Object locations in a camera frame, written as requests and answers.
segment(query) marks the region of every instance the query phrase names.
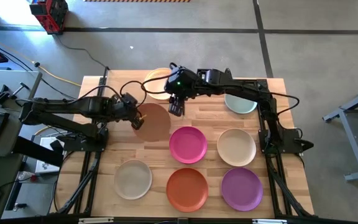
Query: mint green plate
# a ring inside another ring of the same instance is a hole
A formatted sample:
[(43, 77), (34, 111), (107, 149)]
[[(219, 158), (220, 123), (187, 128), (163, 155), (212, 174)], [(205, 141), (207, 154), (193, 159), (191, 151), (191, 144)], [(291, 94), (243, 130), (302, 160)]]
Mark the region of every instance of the mint green plate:
[(228, 94), (224, 95), (224, 103), (230, 110), (239, 114), (250, 113), (256, 108), (257, 105), (256, 102)]

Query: yellow cable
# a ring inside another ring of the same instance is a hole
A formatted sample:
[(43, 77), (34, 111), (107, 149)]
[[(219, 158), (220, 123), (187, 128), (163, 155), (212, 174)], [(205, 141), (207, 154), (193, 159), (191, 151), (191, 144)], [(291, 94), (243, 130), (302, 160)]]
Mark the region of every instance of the yellow cable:
[(57, 78), (57, 79), (59, 79), (59, 80), (61, 80), (61, 81), (64, 81), (64, 82), (67, 82), (67, 83), (71, 83), (71, 84), (73, 84), (73, 85), (76, 85), (76, 86), (81, 87), (81, 85), (78, 84), (78, 83), (75, 83), (75, 82), (70, 81), (70, 80), (66, 80), (66, 79), (64, 79), (64, 78), (60, 78), (60, 77), (58, 77), (58, 76), (56, 76), (56, 75), (50, 73), (48, 70), (46, 70), (46, 69), (45, 69), (44, 67), (42, 67), (42, 66), (38, 66), (38, 67), (41, 68), (44, 72), (48, 73), (50, 76), (52, 76), (52, 77), (54, 77), (54, 78)]
[[(31, 62), (32, 64), (35, 64), (35, 63), (36, 63), (35, 61), (29, 59), (29, 58), (26, 57), (24, 54), (18, 52), (17, 50), (13, 49), (12, 47), (9, 47), (9, 46), (5, 45), (4, 43), (1, 43), (1, 42), (0, 42), (0, 45), (4, 46), (6, 49), (10, 50), (11, 52), (15, 52), (17, 55), (20, 55), (22, 58), (28, 60), (28, 61)], [(58, 76), (56, 76), (56, 75), (50, 73), (48, 70), (46, 70), (46, 69), (45, 69), (44, 67), (42, 67), (42, 66), (39, 66), (39, 68), (41, 68), (41, 69), (42, 69), (44, 72), (46, 72), (48, 75), (50, 75), (50, 76), (52, 76), (52, 77), (54, 77), (54, 78), (56, 78), (56, 79), (59, 79), (59, 80), (61, 80), (61, 81), (63, 81), (63, 82), (67, 82), (67, 83), (70, 83), (70, 84), (73, 84), (73, 85), (76, 85), (76, 86), (81, 86), (81, 85), (78, 84), (78, 83), (75, 83), (75, 82), (70, 81), (70, 80), (66, 80), (66, 79), (64, 79), (64, 78), (58, 77)]]
[(46, 129), (48, 129), (50, 127), (46, 126), (44, 128), (41, 128), (40, 130), (38, 130), (34, 135), (39, 135), (41, 132), (45, 131)]

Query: white plate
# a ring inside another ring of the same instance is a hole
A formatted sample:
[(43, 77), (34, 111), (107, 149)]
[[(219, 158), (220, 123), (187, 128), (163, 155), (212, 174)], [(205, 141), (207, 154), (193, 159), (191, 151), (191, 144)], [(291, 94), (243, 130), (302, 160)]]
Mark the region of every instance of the white plate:
[(114, 174), (114, 190), (128, 200), (143, 197), (152, 185), (152, 171), (140, 160), (129, 160), (121, 164)]
[(242, 167), (254, 159), (256, 144), (248, 132), (228, 129), (218, 139), (218, 154), (229, 165)]

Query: orange plate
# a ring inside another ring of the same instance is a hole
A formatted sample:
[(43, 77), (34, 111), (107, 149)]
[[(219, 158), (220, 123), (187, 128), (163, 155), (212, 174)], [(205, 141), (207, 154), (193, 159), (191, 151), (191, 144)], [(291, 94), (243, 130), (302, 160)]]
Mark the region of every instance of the orange plate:
[(168, 180), (167, 197), (177, 210), (194, 212), (204, 205), (208, 197), (208, 184), (197, 170), (179, 169)]

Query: workbench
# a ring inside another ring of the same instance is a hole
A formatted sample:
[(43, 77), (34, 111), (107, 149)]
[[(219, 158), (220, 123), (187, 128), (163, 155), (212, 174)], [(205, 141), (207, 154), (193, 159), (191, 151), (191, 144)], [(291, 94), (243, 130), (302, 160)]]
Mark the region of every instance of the workbench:
[[(120, 87), (130, 80), (144, 81), (148, 70), (111, 70), (108, 73), (106, 84), (119, 91)], [(99, 85), (100, 77), (84, 77), (80, 96), (93, 87)], [(267, 79), (270, 91), (286, 93), (282, 78)], [(144, 92), (137, 83), (125, 87), (124, 92), (132, 94), (142, 101)], [(111, 90), (105, 89), (104, 96), (112, 96)], [(277, 111), (288, 108), (288, 99), (274, 96), (277, 99)], [(168, 108), (168, 101), (159, 101), (147, 96), (146, 103), (158, 103)], [(136, 137), (128, 121), (109, 123), (109, 141), (106, 150), (102, 153), (99, 165), (96, 190), (91, 211), (92, 217), (196, 217), (196, 218), (273, 218), (272, 198), (269, 189), (269, 180), (265, 156), (259, 148), (258, 130), (260, 129), (257, 110), (249, 114), (235, 114), (224, 104), (224, 95), (200, 96), (186, 102), (185, 116), (176, 117), (170, 114), (172, 127), (170, 134), (183, 126), (194, 126), (200, 129), (208, 140), (208, 150), (205, 157), (195, 164), (182, 164), (171, 155), (168, 146), (168, 136), (163, 141), (144, 142)], [(88, 118), (74, 116), (74, 121), (89, 123)], [(280, 115), (280, 122), (286, 128), (293, 128), (290, 111)], [(255, 159), (245, 167), (255, 172), (264, 186), (264, 196), (257, 208), (249, 212), (239, 212), (231, 208), (221, 195), (221, 181), (223, 175), (231, 168), (218, 155), (216, 143), (219, 135), (230, 128), (240, 128), (254, 138), (257, 153)], [(70, 198), (78, 186), (83, 152), (73, 153), (64, 163), (57, 184), (56, 201), (58, 207)], [(117, 168), (129, 159), (139, 159), (150, 166), (153, 173), (153, 182), (147, 194), (138, 200), (126, 200), (118, 196), (113, 189), (114, 173)], [(285, 177), (288, 188), (303, 208), (313, 213), (305, 171), (299, 158), (291, 154), (282, 154)], [(177, 169), (192, 167), (200, 171), (208, 182), (209, 197), (206, 203), (196, 212), (182, 213), (174, 209), (165, 194), (168, 178)], [(88, 187), (84, 190), (81, 210), (88, 198)], [(276, 185), (281, 210), (284, 211), (283, 195)]]

